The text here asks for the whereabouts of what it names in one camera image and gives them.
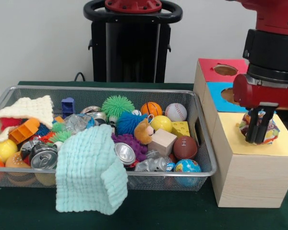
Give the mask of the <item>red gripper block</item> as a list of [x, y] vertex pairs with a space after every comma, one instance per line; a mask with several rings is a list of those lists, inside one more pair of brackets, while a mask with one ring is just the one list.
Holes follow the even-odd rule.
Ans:
[[[252, 108], [248, 131], [245, 140], [248, 143], [261, 144], [270, 120], [274, 115], [274, 107], [278, 110], [288, 110], [288, 88], [262, 86], [251, 83], [252, 77], [239, 74], [233, 82], [233, 98], [241, 107]], [[257, 127], [259, 107], [264, 112], [261, 123]]]

